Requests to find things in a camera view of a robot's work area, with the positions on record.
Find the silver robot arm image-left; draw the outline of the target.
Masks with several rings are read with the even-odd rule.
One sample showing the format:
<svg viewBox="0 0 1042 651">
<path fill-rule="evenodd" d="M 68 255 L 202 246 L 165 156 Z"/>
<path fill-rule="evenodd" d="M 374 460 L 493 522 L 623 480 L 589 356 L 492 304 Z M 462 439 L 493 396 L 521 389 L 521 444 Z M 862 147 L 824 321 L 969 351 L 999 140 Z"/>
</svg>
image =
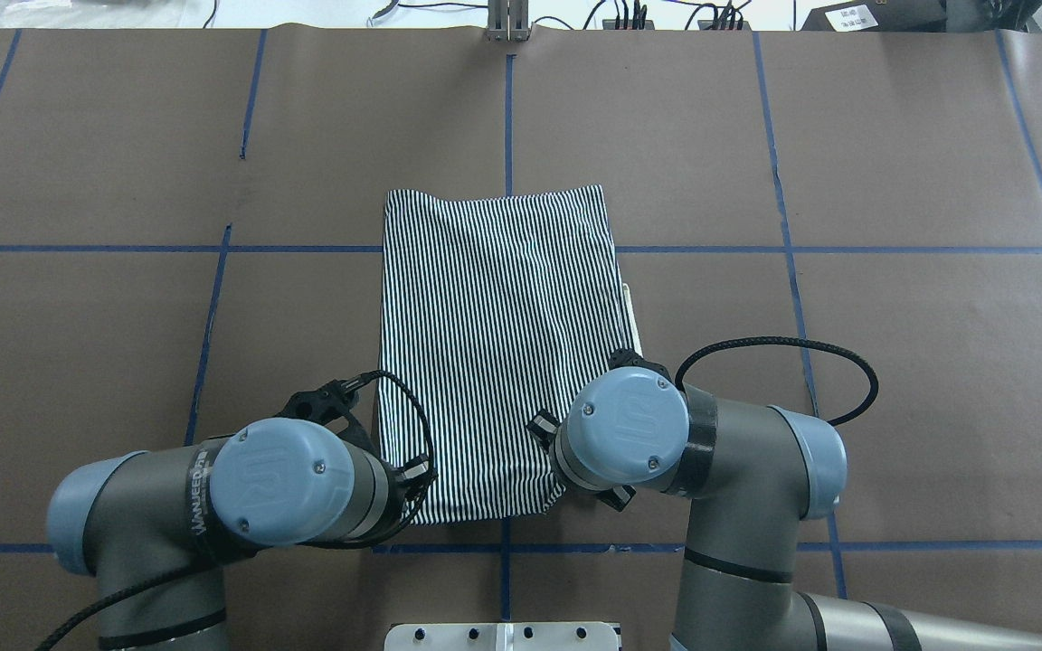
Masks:
<svg viewBox="0 0 1042 651">
<path fill-rule="evenodd" d="M 868 391 L 822 420 L 720 399 L 687 383 L 709 354 L 777 345 L 850 360 Z M 859 354 L 814 339 L 728 339 L 669 373 L 632 349 L 613 351 L 559 417 L 526 431 L 564 485 L 623 510 L 637 487 L 690 502 L 674 650 L 1042 650 L 1042 635 L 793 589 L 798 531 L 835 511 L 848 482 L 839 425 L 876 400 L 879 379 Z"/>
</svg>

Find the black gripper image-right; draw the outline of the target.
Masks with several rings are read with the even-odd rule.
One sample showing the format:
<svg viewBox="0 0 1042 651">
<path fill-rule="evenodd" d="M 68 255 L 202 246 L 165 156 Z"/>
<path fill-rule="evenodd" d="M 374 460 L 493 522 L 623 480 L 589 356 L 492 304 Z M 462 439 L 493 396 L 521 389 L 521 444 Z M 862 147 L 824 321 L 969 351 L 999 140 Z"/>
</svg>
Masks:
<svg viewBox="0 0 1042 651">
<path fill-rule="evenodd" d="M 337 420 L 346 421 L 343 431 L 336 435 L 344 442 L 348 442 L 367 452 L 373 457 L 379 458 L 375 442 L 372 434 L 368 432 L 359 419 L 353 414 L 353 408 L 359 402 L 359 392 L 373 380 L 331 380 L 322 387 L 313 391 L 294 392 L 286 403 L 284 417 L 293 420 L 311 421 L 318 426 L 326 428 Z M 392 380 L 392 385 L 397 389 L 406 400 L 410 401 L 411 408 L 416 412 L 419 424 L 421 424 L 423 445 L 425 452 L 417 455 L 416 458 L 404 465 L 397 467 L 396 477 L 398 486 L 406 489 L 406 498 L 413 507 L 422 507 L 423 503 L 433 486 L 437 479 L 437 448 L 435 448 L 435 437 L 431 434 L 431 422 L 429 416 L 423 410 L 421 400 L 402 380 Z"/>
</svg>

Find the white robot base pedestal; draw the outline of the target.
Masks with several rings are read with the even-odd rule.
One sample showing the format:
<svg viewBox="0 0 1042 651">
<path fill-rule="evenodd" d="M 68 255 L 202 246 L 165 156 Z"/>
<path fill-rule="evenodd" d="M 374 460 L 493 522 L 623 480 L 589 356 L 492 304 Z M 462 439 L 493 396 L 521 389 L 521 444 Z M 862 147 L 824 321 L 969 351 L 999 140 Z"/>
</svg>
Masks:
<svg viewBox="0 0 1042 651">
<path fill-rule="evenodd" d="M 620 625 L 603 621 L 405 623 L 384 650 L 621 650 Z"/>
</svg>

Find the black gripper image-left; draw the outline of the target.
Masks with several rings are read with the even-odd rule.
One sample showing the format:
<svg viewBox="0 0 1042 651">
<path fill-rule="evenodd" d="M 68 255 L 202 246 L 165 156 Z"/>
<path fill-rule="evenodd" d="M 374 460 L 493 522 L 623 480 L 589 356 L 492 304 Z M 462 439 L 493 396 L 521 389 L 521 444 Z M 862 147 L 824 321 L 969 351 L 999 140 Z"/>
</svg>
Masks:
<svg viewBox="0 0 1042 651">
<path fill-rule="evenodd" d="M 665 367 L 632 349 L 612 352 L 607 365 L 565 416 L 539 410 L 526 433 L 563 485 L 621 512 L 637 486 L 674 465 L 674 384 Z"/>
</svg>

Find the silver robot arm image-right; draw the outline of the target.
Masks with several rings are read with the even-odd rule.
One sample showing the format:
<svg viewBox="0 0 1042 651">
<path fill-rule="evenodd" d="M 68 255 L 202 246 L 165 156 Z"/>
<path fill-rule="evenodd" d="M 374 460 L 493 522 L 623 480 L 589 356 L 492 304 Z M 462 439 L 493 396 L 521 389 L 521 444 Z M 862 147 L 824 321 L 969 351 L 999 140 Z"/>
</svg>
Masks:
<svg viewBox="0 0 1042 651">
<path fill-rule="evenodd" d="M 422 453 L 400 466 L 353 415 L 359 391 L 380 380 L 408 400 L 422 430 Z M 47 505 L 46 537 L 99 597 L 40 648 L 99 617 L 100 650 L 226 650 L 227 566 L 270 549 L 376 547 L 410 526 L 435 478 L 429 416 L 382 370 L 297 392 L 226 436 L 75 469 Z"/>
</svg>

